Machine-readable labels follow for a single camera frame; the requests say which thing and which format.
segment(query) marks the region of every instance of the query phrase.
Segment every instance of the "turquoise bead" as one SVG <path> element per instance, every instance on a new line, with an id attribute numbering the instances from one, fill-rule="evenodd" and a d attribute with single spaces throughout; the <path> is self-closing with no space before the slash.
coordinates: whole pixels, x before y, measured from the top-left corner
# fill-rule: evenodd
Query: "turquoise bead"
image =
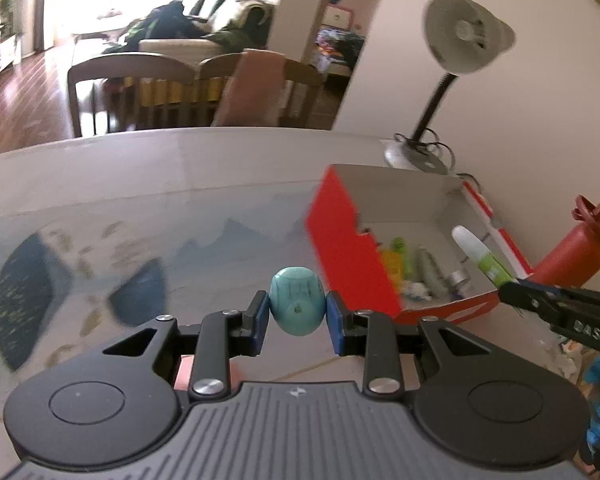
<path id="1" fill-rule="evenodd" d="M 304 267 L 287 267 L 271 280 L 273 319 L 291 335 L 310 334 L 322 323 L 327 309 L 320 278 Z"/>

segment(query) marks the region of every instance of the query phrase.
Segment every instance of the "lamp shade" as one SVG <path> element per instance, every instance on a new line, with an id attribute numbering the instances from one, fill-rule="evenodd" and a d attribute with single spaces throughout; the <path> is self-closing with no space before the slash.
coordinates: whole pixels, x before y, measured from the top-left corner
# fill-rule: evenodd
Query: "lamp shade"
<path id="1" fill-rule="evenodd" d="M 424 35 L 433 57 L 452 74 L 480 70 L 516 41 L 509 25 L 471 0 L 430 0 Z"/>

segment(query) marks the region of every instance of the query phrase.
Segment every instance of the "chair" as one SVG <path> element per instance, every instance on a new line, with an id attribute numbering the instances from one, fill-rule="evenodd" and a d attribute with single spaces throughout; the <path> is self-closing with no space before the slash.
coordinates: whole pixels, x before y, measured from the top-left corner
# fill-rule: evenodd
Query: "chair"
<path id="1" fill-rule="evenodd" d="M 116 117 L 119 132 L 126 131 L 131 124 L 136 130 L 190 125 L 190 98 L 195 85 L 196 70 L 176 59 L 161 54 L 139 52 L 105 54 L 72 66 L 67 79 L 69 110 L 75 137 L 82 136 L 76 85 L 83 81 L 93 82 L 90 108 L 94 135 L 97 134 L 96 115 L 100 111 L 96 94 L 104 94 L 102 101 L 103 111 L 106 113 L 107 133 L 111 133 L 113 115 Z M 103 85 L 96 85 L 96 80 L 100 79 L 108 81 L 104 85 L 105 91 Z M 116 79 L 119 84 L 114 88 L 112 82 Z M 128 101 L 132 104 L 131 123 L 128 121 Z"/>
<path id="2" fill-rule="evenodd" d="M 198 126 L 209 126 L 208 112 L 211 108 L 209 102 L 210 83 L 212 79 L 221 79 L 221 91 L 224 90 L 228 78 L 235 71 L 242 54 L 224 54 L 212 57 L 200 63 L 198 74 Z M 285 80 L 291 81 L 292 87 L 286 107 L 280 117 L 280 126 L 286 128 L 304 128 L 311 114 L 318 91 L 322 86 L 322 76 L 310 65 L 298 61 L 286 60 Z M 306 85 L 306 92 L 301 95 L 298 92 L 298 84 Z"/>

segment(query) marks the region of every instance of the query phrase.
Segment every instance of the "red box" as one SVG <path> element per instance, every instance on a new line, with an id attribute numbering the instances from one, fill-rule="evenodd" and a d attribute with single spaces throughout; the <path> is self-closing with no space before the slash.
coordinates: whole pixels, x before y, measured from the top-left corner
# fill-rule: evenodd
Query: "red box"
<path id="1" fill-rule="evenodd" d="M 463 322 L 490 311 L 499 301 L 494 286 L 465 260 L 451 238 L 462 224 L 481 238 L 519 278 L 531 266 L 509 234 L 494 225 L 493 210 L 469 183 L 454 176 L 376 166 L 335 164 L 326 171 L 306 218 L 327 285 L 351 310 L 370 308 L 415 324 L 422 316 Z M 445 274 L 463 269 L 476 294 L 404 310 L 382 265 L 378 242 L 403 236 L 410 249 L 424 241 Z"/>

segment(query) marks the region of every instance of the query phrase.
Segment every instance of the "desk lamp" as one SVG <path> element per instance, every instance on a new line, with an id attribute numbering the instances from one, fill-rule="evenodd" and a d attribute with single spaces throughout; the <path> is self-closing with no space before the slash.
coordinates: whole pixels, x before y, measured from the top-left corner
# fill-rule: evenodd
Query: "desk lamp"
<path id="1" fill-rule="evenodd" d="M 516 36 L 509 25 L 471 0 L 430 0 L 423 26 L 427 46 L 446 74 L 411 137 L 396 134 L 396 142 L 387 147 L 384 158 L 394 168 L 415 167 L 429 173 L 447 174 L 446 165 L 429 150 L 432 143 L 423 142 L 422 136 L 429 130 L 440 101 L 458 75 L 487 66 L 513 46 Z"/>

